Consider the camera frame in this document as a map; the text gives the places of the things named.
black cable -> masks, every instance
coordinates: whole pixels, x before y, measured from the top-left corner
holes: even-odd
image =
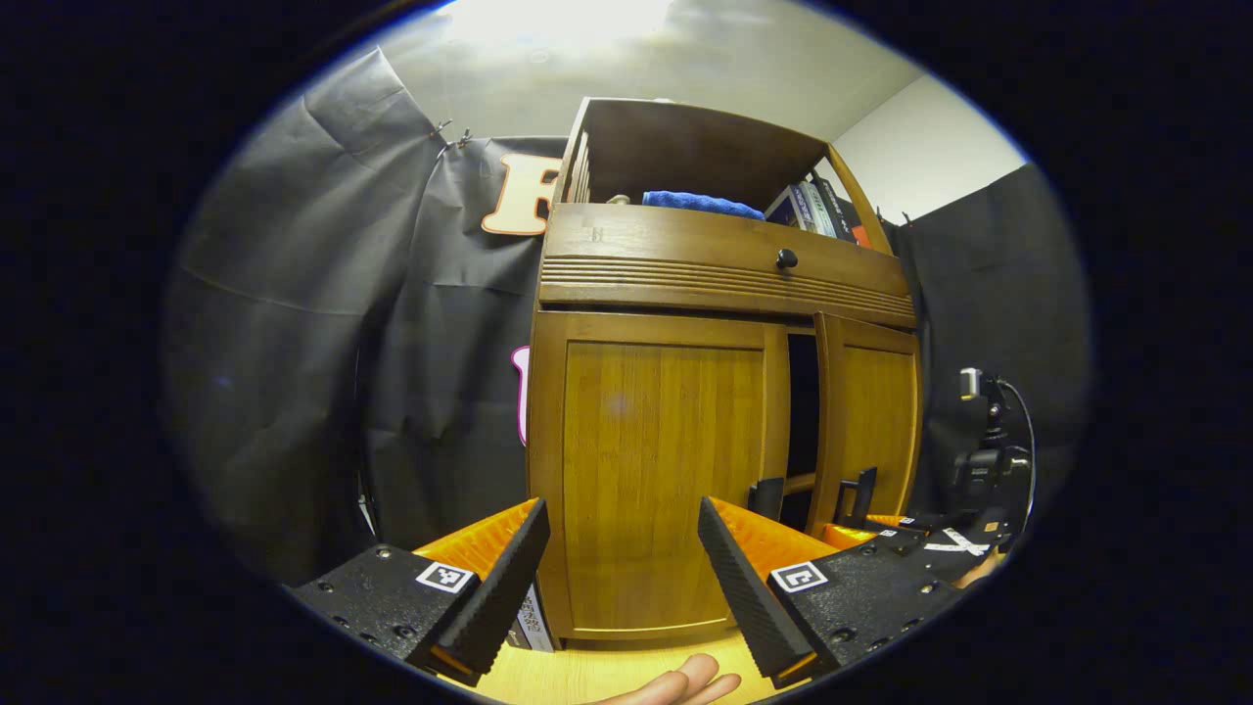
[[[1009,389],[1014,393],[1014,398],[1017,399],[1019,407],[1022,408],[1022,417],[1026,418],[1026,433],[1031,440],[1031,490],[1027,491],[1026,496],[1026,515],[1022,517],[1022,532],[1026,532],[1026,525],[1031,520],[1031,507],[1035,505],[1035,430],[1031,427],[1031,413],[1026,411],[1026,403],[1022,402],[1022,396],[1019,391],[1010,383],[997,378],[996,384]]]

cabinet handle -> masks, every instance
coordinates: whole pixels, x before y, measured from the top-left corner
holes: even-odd
[[[781,269],[786,269],[788,267],[797,265],[801,259],[796,258],[796,252],[784,247],[783,249],[779,249],[779,255],[774,259],[774,265]]]

wooden cabinet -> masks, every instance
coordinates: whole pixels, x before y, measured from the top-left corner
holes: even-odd
[[[872,248],[747,218],[605,203],[667,189],[766,209],[819,159],[845,184]],[[695,535],[699,498],[743,506],[757,481],[794,475],[789,456],[817,457],[802,468],[808,477],[787,483],[812,487],[801,528],[831,521],[840,480],[871,466],[880,468],[872,510],[903,507],[921,409],[915,314],[873,213],[822,140],[703,108],[584,99],[554,187],[528,397],[529,488],[549,502],[553,527],[539,590],[556,636],[730,626]],[[777,264],[783,248],[794,265]],[[789,334],[814,336],[812,374],[791,372]],[[798,412],[792,378],[817,381],[817,409]],[[798,413],[819,417],[806,453],[789,452]]]
[[[540,312],[528,409],[530,491],[553,536],[554,631],[655,639],[727,625],[697,538],[700,497],[744,505],[787,463],[782,324]]]

ceiling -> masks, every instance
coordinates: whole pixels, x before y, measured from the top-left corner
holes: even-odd
[[[566,134],[584,95],[669,98],[834,140],[922,71],[804,5],[457,0],[377,44],[445,136]]]

human hand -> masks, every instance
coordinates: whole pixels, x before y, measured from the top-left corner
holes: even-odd
[[[677,671],[667,671],[639,690],[588,705],[705,705],[739,687],[738,674],[718,672],[718,661],[708,654],[693,654]]]

